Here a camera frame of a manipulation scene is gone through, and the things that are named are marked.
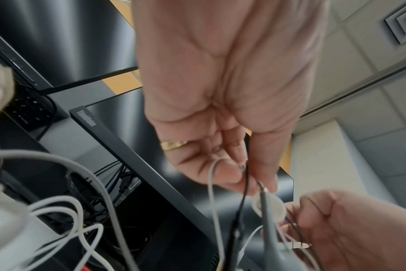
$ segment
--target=hand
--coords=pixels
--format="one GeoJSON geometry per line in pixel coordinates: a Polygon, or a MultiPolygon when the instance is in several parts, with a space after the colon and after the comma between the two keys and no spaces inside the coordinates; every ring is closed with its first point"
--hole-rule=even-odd
{"type": "MultiPolygon", "coordinates": [[[[243,193],[239,166],[277,190],[323,39],[325,0],[133,1],[145,114],[187,177],[243,193]],[[253,131],[247,158],[245,127],[253,131]]],[[[250,194],[258,191],[250,182],[250,194]]]]}
{"type": "Polygon", "coordinates": [[[287,208],[325,271],[406,271],[405,209],[345,191],[307,194],[287,208]]]}

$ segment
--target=gray cable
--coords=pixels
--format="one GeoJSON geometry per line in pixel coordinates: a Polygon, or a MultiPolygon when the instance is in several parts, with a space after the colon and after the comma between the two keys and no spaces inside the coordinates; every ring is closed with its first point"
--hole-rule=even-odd
{"type": "Polygon", "coordinates": [[[121,231],[121,226],[120,223],[118,222],[118,217],[115,212],[114,205],[111,202],[111,198],[109,197],[109,194],[106,191],[104,184],[99,180],[99,178],[96,177],[96,175],[93,174],[93,172],[70,159],[39,151],[0,150],[0,159],[35,159],[59,163],[66,166],[69,169],[74,170],[81,176],[88,177],[89,180],[92,180],[93,181],[92,184],[99,190],[100,194],[102,195],[102,197],[106,202],[106,207],[108,209],[111,218],[112,227],[114,229],[115,236],[123,253],[127,267],[131,271],[139,271],[139,267],[137,266],[135,260],[133,259],[133,256],[130,253],[130,250],[128,249],[126,240],[124,239],[124,235],[123,232],[121,231]]]}

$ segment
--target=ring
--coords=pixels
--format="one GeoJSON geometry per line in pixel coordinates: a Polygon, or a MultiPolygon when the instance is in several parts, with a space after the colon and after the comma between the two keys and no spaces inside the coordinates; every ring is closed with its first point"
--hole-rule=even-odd
{"type": "Polygon", "coordinates": [[[186,145],[188,143],[188,141],[166,141],[166,142],[161,142],[160,146],[162,147],[162,149],[164,151],[166,150],[174,150],[174,149],[178,149],[184,145],[186,145]]]}

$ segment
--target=monitor screen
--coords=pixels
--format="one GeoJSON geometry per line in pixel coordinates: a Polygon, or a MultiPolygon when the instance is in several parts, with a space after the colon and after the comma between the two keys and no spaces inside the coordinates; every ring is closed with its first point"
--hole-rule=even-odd
{"type": "Polygon", "coordinates": [[[0,37],[57,91],[137,66],[134,30],[109,0],[2,0],[0,37]]]}

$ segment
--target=white plastic object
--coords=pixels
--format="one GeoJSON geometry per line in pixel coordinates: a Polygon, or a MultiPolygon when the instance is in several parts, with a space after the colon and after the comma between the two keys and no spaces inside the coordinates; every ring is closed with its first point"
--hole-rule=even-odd
{"type": "MultiPolygon", "coordinates": [[[[270,203],[274,222],[279,223],[283,221],[286,216],[286,207],[283,201],[275,194],[270,194],[270,203]]],[[[260,194],[256,194],[252,197],[252,209],[259,217],[262,217],[260,194]]]]}

